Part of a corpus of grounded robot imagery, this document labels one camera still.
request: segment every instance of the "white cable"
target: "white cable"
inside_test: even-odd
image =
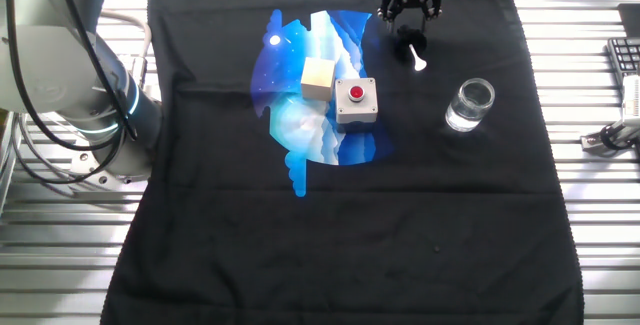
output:
[[[132,23],[142,28],[142,30],[144,30],[144,44],[142,46],[142,51],[140,52],[140,57],[142,58],[147,57],[147,54],[149,53],[149,46],[151,45],[151,28],[149,28],[149,25],[146,22],[138,19],[135,16],[120,14],[118,12],[109,11],[109,10],[102,10],[102,12],[100,13],[100,16],[109,18],[109,19],[126,21],[128,23]]]

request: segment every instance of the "wooden block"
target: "wooden block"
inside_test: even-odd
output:
[[[331,101],[336,62],[333,60],[306,58],[302,71],[302,97]]]

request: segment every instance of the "wire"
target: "wire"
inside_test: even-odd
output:
[[[38,150],[36,149],[35,144],[33,143],[33,139],[31,138],[31,133],[28,131],[27,127],[25,126],[26,122],[27,122],[26,116],[22,116],[21,115],[20,116],[20,121],[18,122],[18,126],[20,126],[20,132],[22,133],[22,138],[23,138],[25,144],[27,144],[27,147],[29,148],[29,150],[31,150],[33,155],[35,155],[35,157],[38,158],[38,160],[40,160],[46,167],[51,169],[54,173],[61,173],[61,174],[65,174],[65,175],[68,175],[68,176],[82,176],[82,175],[84,175],[84,174],[79,174],[79,173],[75,173],[73,171],[69,171],[69,170],[66,170],[66,169],[59,168],[59,167],[53,165],[44,156],[42,156],[40,154],[40,152],[38,152]]]
[[[19,123],[20,123],[20,119],[18,119],[18,118],[14,119],[14,121],[13,121],[14,134],[15,134],[15,131],[17,131],[17,127],[19,126]],[[38,175],[34,170],[32,170],[29,166],[27,166],[26,162],[22,158],[22,155],[20,154],[20,148],[18,147],[18,142],[17,142],[17,139],[16,139],[15,136],[13,136],[13,138],[11,139],[11,144],[13,146],[14,151],[16,152],[16,158],[17,158],[18,162],[20,163],[20,166],[22,166],[22,168],[29,174],[29,176],[31,176],[32,178],[34,178],[36,180],[39,180],[40,182],[42,182],[44,184],[69,185],[69,184],[81,183],[81,182],[87,180],[88,178],[100,173],[102,170],[104,170],[107,166],[109,166],[113,162],[113,160],[116,158],[116,156],[120,152],[120,149],[121,149],[121,147],[124,144],[124,141],[126,139],[126,132],[124,132],[123,130],[120,130],[118,132],[118,135],[120,137],[119,143],[118,144],[113,144],[113,146],[111,148],[111,151],[109,152],[109,155],[107,155],[107,157],[104,160],[104,162],[102,162],[102,164],[100,164],[95,170],[91,171],[88,174],[84,174],[84,175],[77,176],[77,177],[71,177],[71,178],[65,179],[65,180],[47,179],[47,178],[44,178],[44,177]]]
[[[117,137],[113,137],[109,141],[105,141],[100,144],[91,145],[91,146],[77,146],[73,144],[69,144],[66,141],[58,138],[53,132],[51,132],[47,126],[44,124],[42,119],[38,117],[38,112],[36,111],[31,99],[29,98],[29,93],[27,92],[27,88],[24,82],[24,78],[22,76],[22,68],[20,65],[20,54],[18,51],[18,36],[16,29],[16,11],[15,11],[15,0],[6,0],[7,6],[7,37],[8,37],[8,45],[9,45],[9,57],[11,60],[11,67],[13,70],[13,75],[16,81],[16,87],[18,89],[18,93],[20,94],[20,98],[24,103],[24,106],[36,123],[40,131],[42,131],[51,141],[54,143],[65,147],[70,150],[76,151],[95,151],[99,149],[104,149],[109,145],[115,144],[117,142]]]
[[[111,103],[115,108],[115,110],[118,112],[118,116],[120,117],[120,120],[124,124],[124,127],[127,130],[127,133],[129,134],[132,140],[136,140],[138,136],[136,135],[136,132],[131,127],[131,124],[129,123],[127,113],[122,109],[122,106],[120,106],[120,102],[118,101],[118,97],[115,91],[113,91],[113,89],[109,85],[109,80],[107,79],[107,75],[104,73],[104,69],[100,65],[100,60],[98,59],[98,55],[96,55],[96,52],[93,50],[93,46],[91,45],[91,41],[89,40],[87,31],[85,30],[84,25],[82,24],[82,19],[80,18],[80,13],[78,12],[78,8],[76,7],[75,2],[73,0],[64,0],[64,1],[67,4],[67,8],[69,9],[69,12],[71,13],[71,19],[73,20],[73,23],[76,29],[78,30],[80,39],[82,39],[82,45],[84,46],[85,50],[87,51],[87,54],[89,55],[89,59],[91,60],[91,63],[93,64],[93,68],[95,69],[98,75],[98,79],[100,80],[105,91],[111,98]]]
[[[29,129],[26,127],[26,123],[27,123],[27,117],[26,116],[22,116],[21,121],[18,123],[18,125],[20,126],[20,132],[22,133],[22,137],[25,140],[25,143],[27,144],[27,147],[29,147],[29,150],[31,150],[31,152],[33,153],[33,155],[35,155],[36,158],[38,158],[38,160],[40,160],[46,167],[48,167],[55,175],[57,175],[59,178],[61,179],[68,179],[69,176],[82,176],[84,174],[80,174],[80,173],[76,173],[73,171],[69,171],[66,169],[62,169],[60,167],[57,167],[55,165],[53,165],[53,163],[51,163],[50,161],[48,161],[44,156],[42,156],[42,154],[40,154],[40,152],[38,152],[38,149],[36,148],[35,144],[33,143],[33,138],[31,137],[31,133],[29,132]],[[84,181],[84,183],[80,183],[79,185],[82,185],[85,188],[88,189],[98,189],[101,191],[110,191],[110,189],[107,189],[103,186],[100,185],[96,185],[96,184],[92,184],[90,182],[86,182],[86,180]],[[50,188],[53,191],[58,191],[58,189],[56,188]]]
[[[142,28],[142,30],[144,30],[144,44],[142,46],[142,51],[140,52],[140,57],[143,57],[143,58],[147,57],[147,54],[149,53],[149,46],[151,45],[152,36],[151,36],[151,28],[149,28],[149,25],[146,22],[138,19],[135,16],[129,16],[129,15],[120,14],[115,11],[108,11],[108,10],[102,10],[102,12],[100,13],[100,16],[109,18],[109,19],[126,21]]]

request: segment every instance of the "clear glass cup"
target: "clear glass cup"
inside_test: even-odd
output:
[[[496,92],[487,80],[467,80],[449,104],[447,124],[460,132],[475,129],[491,109],[495,97]]]

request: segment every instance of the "metal slotted surface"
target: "metal slotted surface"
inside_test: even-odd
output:
[[[640,0],[515,2],[578,246],[586,324],[640,324],[640,169],[632,152],[602,159],[583,153],[578,143],[581,134],[619,119],[604,46],[607,38],[625,36],[617,4]],[[105,9],[141,18],[146,6],[147,0],[105,1]],[[98,32],[121,55],[136,54],[143,38],[137,28],[111,20],[101,20]],[[147,82],[158,94],[150,54]],[[49,159],[70,166],[71,152],[37,132],[35,138]],[[0,323],[98,324],[142,195],[137,189],[79,192],[70,199],[16,169],[0,225]]]

